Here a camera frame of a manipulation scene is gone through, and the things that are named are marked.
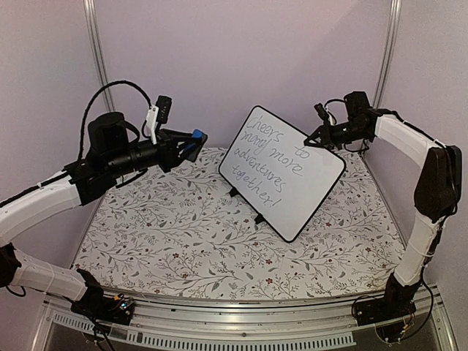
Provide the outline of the blue whiteboard eraser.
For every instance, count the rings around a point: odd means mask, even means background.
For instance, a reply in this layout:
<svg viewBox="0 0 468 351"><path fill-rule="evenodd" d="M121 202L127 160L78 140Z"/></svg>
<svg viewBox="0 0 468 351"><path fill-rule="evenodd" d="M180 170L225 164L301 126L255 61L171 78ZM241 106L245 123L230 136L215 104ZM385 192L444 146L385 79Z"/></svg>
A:
<svg viewBox="0 0 468 351"><path fill-rule="evenodd" d="M199 129L195 129L192 133L191 140L186 145L184 150L188 153L190 157L196 158L207 140L207 134L205 134Z"/></svg>

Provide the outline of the small black-framed whiteboard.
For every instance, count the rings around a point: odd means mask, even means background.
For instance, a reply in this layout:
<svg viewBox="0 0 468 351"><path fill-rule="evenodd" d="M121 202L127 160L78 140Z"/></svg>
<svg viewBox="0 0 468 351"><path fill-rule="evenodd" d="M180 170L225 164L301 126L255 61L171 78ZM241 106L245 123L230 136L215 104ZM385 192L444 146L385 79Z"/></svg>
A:
<svg viewBox="0 0 468 351"><path fill-rule="evenodd" d="M219 165L219 174L285 242L293 242L344 175L346 162L306 147L306 134L257 105Z"/></svg>

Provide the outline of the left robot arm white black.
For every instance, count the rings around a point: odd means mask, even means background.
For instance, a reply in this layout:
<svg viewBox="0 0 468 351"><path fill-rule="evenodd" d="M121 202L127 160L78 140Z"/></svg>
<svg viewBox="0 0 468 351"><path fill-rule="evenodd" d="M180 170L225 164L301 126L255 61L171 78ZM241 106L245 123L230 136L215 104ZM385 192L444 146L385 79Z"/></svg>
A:
<svg viewBox="0 0 468 351"><path fill-rule="evenodd" d="M16 249L12 241L29 228L61 212L98 200L113 187L126 186L150 167L168 173L188 160L194 162L208 136L196 129L177 132L155 126L150 138L130 140L139 131L123 113L106 113L88 125L90 148L85 157L10 200L1 202L1 286L29 287L77 301L92 316L109 309L99 282L87 271L60 268Z"/></svg>

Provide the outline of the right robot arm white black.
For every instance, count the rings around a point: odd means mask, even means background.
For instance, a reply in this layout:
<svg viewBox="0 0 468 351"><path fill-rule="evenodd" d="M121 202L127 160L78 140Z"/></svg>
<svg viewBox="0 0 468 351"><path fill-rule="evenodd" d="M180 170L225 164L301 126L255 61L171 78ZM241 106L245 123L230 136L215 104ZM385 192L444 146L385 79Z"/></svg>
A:
<svg viewBox="0 0 468 351"><path fill-rule="evenodd" d="M337 123L326 104L314 106L322 120L304 145L329 151L355 141L384 140L408 156L420 168L413 199L415 221L407 247L385 285L382 298L359 298L352 315L359 325L403 317L415 312L413 298L424 284L424 271L442 237L445 221L458 210L462 186L462 154L405 121L395 110L374 108L363 91L339 100L347 121Z"/></svg>

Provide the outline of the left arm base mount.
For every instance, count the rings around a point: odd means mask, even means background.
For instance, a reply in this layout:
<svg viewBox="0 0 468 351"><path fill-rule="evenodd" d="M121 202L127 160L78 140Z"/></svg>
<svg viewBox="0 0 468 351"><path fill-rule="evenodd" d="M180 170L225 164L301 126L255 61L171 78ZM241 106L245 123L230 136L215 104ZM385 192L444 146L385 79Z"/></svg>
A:
<svg viewBox="0 0 468 351"><path fill-rule="evenodd" d="M134 299L121 293L112 298L106 297L91 273L80 268L77 272L84 278L86 291L81 299L72 302L71 311L93 320L129 325L135 310Z"/></svg>

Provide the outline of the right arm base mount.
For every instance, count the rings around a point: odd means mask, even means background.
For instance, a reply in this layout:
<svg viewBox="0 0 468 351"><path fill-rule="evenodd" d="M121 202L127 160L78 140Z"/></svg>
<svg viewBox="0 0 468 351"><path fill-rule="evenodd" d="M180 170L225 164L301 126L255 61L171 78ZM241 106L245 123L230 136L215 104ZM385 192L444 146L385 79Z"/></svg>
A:
<svg viewBox="0 0 468 351"><path fill-rule="evenodd" d="M415 321L414 297L387 300L370 295L357 297L351 315L358 326L373 325L377 337L386 344L400 343L410 337Z"/></svg>

